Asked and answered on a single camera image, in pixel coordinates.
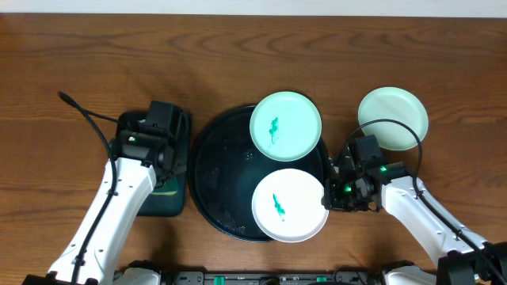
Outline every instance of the black round plate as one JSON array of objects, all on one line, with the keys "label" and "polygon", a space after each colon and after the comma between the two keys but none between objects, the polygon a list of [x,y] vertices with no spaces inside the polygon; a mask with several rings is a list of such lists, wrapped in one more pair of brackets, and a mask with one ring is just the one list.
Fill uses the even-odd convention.
[{"label": "black round plate", "polygon": [[250,138],[255,106],[236,108],[213,120],[196,139],[189,161],[190,196],[216,229],[244,241],[271,241],[252,214],[255,188],[268,174],[300,169],[322,184],[329,173],[326,146],[318,145],[296,161],[274,161]]}]

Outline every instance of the light green plate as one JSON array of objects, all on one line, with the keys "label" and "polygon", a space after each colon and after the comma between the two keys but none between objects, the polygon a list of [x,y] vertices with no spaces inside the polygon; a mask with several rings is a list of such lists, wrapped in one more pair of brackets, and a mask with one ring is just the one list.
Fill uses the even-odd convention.
[{"label": "light green plate", "polygon": [[291,162],[311,152],[322,132],[315,105],[305,96],[282,91],[267,96],[250,118],[253,143],[265,156]]}]

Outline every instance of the wood grain surface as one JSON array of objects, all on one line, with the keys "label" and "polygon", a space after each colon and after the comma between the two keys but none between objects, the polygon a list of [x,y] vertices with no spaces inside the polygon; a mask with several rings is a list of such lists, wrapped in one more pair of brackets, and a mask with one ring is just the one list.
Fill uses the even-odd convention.
[{"label": "wood grain surface", "polygon": [[[84,217],[106,155],[71,94],[108,116],[169,101],[211,118],[280,90],[305,93],[331,154],[381,86],[422,101],[420,177],[461,222],[507,240],[507,21],[376,17],[0,15],[0,283],[43,275]],[[98,121],[107,137],[112,123]],[[388,154],[414,163],[414,150]],[[119,267],[152,259],[209,271],[333,271],[412,260],[434,266],[385,212],[331,213],[299,244],[238,241],[187,196],[176,218],[137,218]]]}]

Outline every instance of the wooden table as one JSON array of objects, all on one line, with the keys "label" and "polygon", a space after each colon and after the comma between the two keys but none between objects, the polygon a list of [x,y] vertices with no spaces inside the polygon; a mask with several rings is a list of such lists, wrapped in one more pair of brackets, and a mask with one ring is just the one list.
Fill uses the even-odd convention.
[{"label": "wooden table", "polygon": [[[43,275],[86,213],[106,155],[56,96],[108,116],[173,102],[211,118],[279,90],[314,100],[336,154],[361,99],[398,86],[425,105],[420,177],[461,222],[507,239],[507,21],[375,17],[0,16],[0,283]],[[98,121],[108,138],[115,125]],[[389,154],[414,163],[414,150]],[[433,263],[385,212],[331,213],[300,244],[221,234],[187,196],[176,218],[137,218],[119,266],[152,259],[209,271],[333,271]]]}]

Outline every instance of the cable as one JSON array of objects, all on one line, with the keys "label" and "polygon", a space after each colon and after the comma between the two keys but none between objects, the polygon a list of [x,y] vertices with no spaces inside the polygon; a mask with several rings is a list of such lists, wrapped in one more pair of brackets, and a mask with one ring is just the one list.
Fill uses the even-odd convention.
[{"label": "cable", "polygon": [[419,157],[417,159],[417,166],[414,170],[414,175],[412,176],[412,184],[414,186],[414,191],[416,192],[416,197],[421,199],[422,203],[440,220],[444,223],[444,225],[446,225],[449,229],[451,229],[451,231],[458,237],[458,238],[461,238],[468,246],[470,246],[475,253],[477,253],[482,259],[483,261],[486,263],[486,266],[492,271],[492,273],[495,275],[495,277],[497,277],[497,280],[503,284],[503,285],[507,285],[507,281],[505,280],[504,276],[498,271],[498,269],[494,266],[493,262],[491,262],[491,260],[489,260],[486,255],[482,252],[482,250],[477,246],[475,245],[464,233],[461,229],[457,229],[454,227],[454,225],[452,225],[443,215],[441,215],[434,207],[432,204],[430,204],[428,202],[428,200],[424,197],[423,193],[421,192],[421,190],[419,190],[419,187],[417,186],[417,175],[419,174],[419,168],[421,167],[421,161],[422,161],[422,144],[421,144],[421,140],[419,139],[419,137],[417,136],[417,134],[407,125],[405,125],[404,123],[402,122],[399,122],[397,120],[391,120],[391,119],[378,119],[378,120],[373,120],[373,121],[370,121],[370,122],[367,122],[367,123],[363,123],[362,125],[360,125],[355,131],[353,131],[353,133],[347,138],[347,140],[345,141],[345,145],[342,147],[342,149],[344,149],[345,147],[347,147],[347,149],[349,150],[349,141],[352,139],[352,137],[361,129],[363,129],[363,127],[366,127],[366,126],[369,126],[371,124],[375,124],[375,123],[381,123],[381,122],[384,122],[384,123],[394,123],[394,124],[398,124],[402,127],[404,127],[407,131],[410,132],[410,134],[412,134],[412,136],[415,138],[416,142],[417,142],[417,148],[419,149]]},{"label": "cable", "polygon": [[[114,161],[114,157],[112,156],[112,151],[109,148],[108,141],[105,139],[104,134],[99,129],[99,127],[95,124],[95,122],[92,120],[92,118],[90,118],[90,115],[96,116],[98,114],[95,114],[95,113],[85,110],[76,101],[74,101],[74,99],[72,99],[69,95],[67,95],[63,92],[58,92],[58,96],[60,97],[60,99],[65,101],[67,104],[69,104],[70,106],[72,106],[72,107],[76,108],[78,111],[80,111],[80,113],[86,118],[88,123],[90,123],[92,128],[97,132],[97,135],[99,136],[102,143],[104,144],[105,151],[108,153],[109,162],[111,163],[111,172],[112,172],[111,188],[109,189],[108,195],[105,198],[105,202],[104,202],[104,204],[102,204],[102,207],[99,210],[97,217],[93,221],[93,224],[90,227],[88,234],[86,234],[85,239],[83,240],[81,248],[79,250],[79,253],[75,259],[74,270],[72,271],[72,279],[71,279],[71,285],[75,285],[78,283],[79,269],[81,267],[81,263],[82,263],[84,255],[85,255],[86,247],[88,246],[88,243],[90,243],[90,239],[93,236],[93,232],[95,231],[95,229],[97,229],[97,225],[101,221],[102,215],[104,215],[105,209],[109,205],[109,202],[111,202],[111,199],[114,196],[114,193],[116,191],[117,172],[116,172],[116,163]],[[102,118],[102,119],[107,118],[105,116],[97,116],[97,117]]]},{"label": "cable", "polygon": [[77,110],[81,109],[83,110],[86,114],[88,115],[91,115],[91,116],[96,116],[97,118],[100,118],[100,119],[103,119],[103,120],[108,120],[108,121],[111,121],[113,123],[117,123],[118,124],[118,120],[116,119],[113,119],[111,117],[108,117],[108,116],[104,116],[104,115],[101,115],[101,114],[97,114],[95,112],[91,112],[89,110],[86,110],[85,108],[81,107],[78,103],[76,103],[76,101],[74,101],[74,99],[72,99],[69,95],[66,95],[65,93],[63,92],[58,92],[58,95],[60,96],[60,99],[62,99],[65,103],[69,104],[70,106],[76,108]]}]

